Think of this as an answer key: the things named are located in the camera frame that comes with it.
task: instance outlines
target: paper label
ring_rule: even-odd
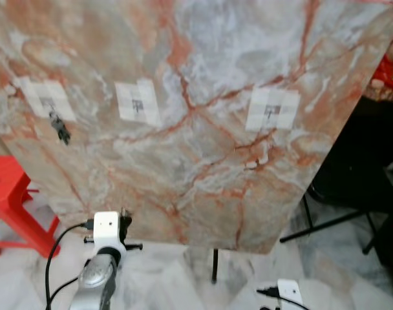
[[[55,111],[63,120],[76,121],[66,92],[59,82],[47,80],[35,83],[29,77],[22,77],[15,80],[15,84],[21,87],[35,115],[49,118],[50,112]]]
[[[276,88],[256,88],[251,93],[246,130],[261,128],[291,129],[300,95],[297,91]]]
[[[153,82],[141,79],[138,84],[115,82],[120,118],[161,126]]]

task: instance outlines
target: pink marble veining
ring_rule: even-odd
[[[64,223],[134,214],[129,236],[267,253],[393,38],[393,5],[0,1],[0,135]],[[58,81],[66,147],[17,80]],[[115,82],[153,83],[160,126]],[[246,131],[251,93],[297,91],[290,129]]]

